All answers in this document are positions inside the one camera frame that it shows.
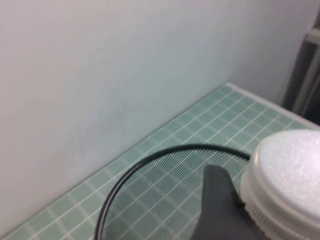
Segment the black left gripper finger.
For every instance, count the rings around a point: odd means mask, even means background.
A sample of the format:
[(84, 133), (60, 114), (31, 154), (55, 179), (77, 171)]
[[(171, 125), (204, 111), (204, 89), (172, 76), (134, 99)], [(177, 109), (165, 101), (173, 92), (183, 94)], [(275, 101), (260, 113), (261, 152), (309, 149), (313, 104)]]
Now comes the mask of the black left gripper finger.
[(229, 173), (220, 166), (204, 168), (201, 211), (192, 239), (260, 239), (259, 229), (245, 211)]

